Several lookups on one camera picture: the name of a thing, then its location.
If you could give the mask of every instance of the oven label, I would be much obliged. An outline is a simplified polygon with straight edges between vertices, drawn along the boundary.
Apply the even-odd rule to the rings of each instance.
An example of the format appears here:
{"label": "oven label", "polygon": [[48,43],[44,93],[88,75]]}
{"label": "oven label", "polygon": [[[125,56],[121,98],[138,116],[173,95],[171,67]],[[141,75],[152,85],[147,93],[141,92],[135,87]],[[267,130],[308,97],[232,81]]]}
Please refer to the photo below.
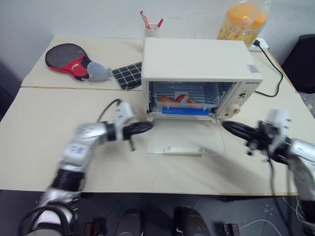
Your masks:
{"label": "oven label", "polygon": [[259,73],[259,70],[258,70],[256,65],[249,64],[249,65],[247,65],[247,67],[251,71],[251,73]]}

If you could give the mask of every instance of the orange food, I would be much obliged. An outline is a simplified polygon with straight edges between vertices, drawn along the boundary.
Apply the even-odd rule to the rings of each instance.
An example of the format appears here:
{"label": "orange food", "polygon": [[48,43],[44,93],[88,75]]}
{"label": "orange food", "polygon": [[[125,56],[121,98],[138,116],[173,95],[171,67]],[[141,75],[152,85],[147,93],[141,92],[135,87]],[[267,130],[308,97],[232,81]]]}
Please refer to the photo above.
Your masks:
{"label": "orange food", "polygon": [[181,94],[176,98],[176,102],[181,102],[187,94]]}
{"label": "orange food", "polygon": [[196,102],[195,100],[193,100],[192,98],[187,99],[186,102],[187,102],[187,103],[198,103],[198,102]]}
{"label": "orange food", "polygon": [[173,98],[162,96],[159,98],[160,102],[176,102]]}

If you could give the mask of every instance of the table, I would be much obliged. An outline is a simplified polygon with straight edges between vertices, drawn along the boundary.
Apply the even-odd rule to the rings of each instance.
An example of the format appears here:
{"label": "table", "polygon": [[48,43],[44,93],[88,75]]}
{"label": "table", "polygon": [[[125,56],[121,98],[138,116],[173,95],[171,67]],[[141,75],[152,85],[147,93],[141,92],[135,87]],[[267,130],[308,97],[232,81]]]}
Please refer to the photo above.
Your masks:
{"label": "table", "polygon": [[[110,61],[112,64],[108,66],[113,68],[141,60],[141,40],[54,38],[49,48],[66,42],[82,46],[92,60]],[[115,51],[116,56],[104,56],[99,45],[106,46],[106,51]],[[124,45],[124,49],[119,50],[118,45]],[[0,189],[45,190],[74,128],[83,122],[95,122],[113,99],[119,97],[130,102],[137,114],[143,115],[141,87],[124,91],[116,81],[79,83],[49,71],[44,55],[23,81],[24,88],[20,89],[0,123]],[[252,56],[264,77],[258,90],[273,94],[280,75],[263,53],[252,53]],[[315,120],[288,80],[283,80],[275,98],[253,94],[232,120],[256,126],[270,109],[279,108],[288,109],[293,120],[289,136],[315,142],[315,130],[310,129],[315,127]],[[111,120],[111,115],[109,110],[104,119]],[[223,156],[148,154],[149,133],[134,137],[137,148],[134,152],[130,152],[128,142],[101,146],[91,161],[85,191],[271,195],[270,170],[261,162],[265,157],[259,153],[247,156],[243,140],[222,128],[220,131],[226,150]],[[285,195],[286,166],[275,163],[275,170],[276,194]]]}

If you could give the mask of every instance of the cup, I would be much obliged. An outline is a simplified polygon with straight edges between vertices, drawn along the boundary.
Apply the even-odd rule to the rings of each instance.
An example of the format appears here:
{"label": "cup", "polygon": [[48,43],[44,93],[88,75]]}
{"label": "cup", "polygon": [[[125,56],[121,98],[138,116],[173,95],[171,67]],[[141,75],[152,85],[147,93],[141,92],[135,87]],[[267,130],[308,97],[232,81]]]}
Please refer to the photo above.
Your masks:
{"label": "cup", "polygon": [[144,36],[146,38],[157,38],[159,36],[159,27],[157,23],[149,23],[151,29],[144,27]]}

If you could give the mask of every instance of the oven control knob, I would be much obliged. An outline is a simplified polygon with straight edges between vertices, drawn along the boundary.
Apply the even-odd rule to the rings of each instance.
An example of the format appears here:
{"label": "oven control knob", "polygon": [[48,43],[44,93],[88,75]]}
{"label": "oven control knob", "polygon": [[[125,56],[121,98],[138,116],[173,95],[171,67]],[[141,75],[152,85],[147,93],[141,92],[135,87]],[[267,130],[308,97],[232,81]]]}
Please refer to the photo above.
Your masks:
{"label": "oven control knob", "polygon": [[229,114],[229,116],[233,116],[233,115],[236,115],[240,112],[241,108],[240,108],[240,105],[236,104],[236,103],[233,103],[231,105],[229,105],[227,107],[227,113]]}

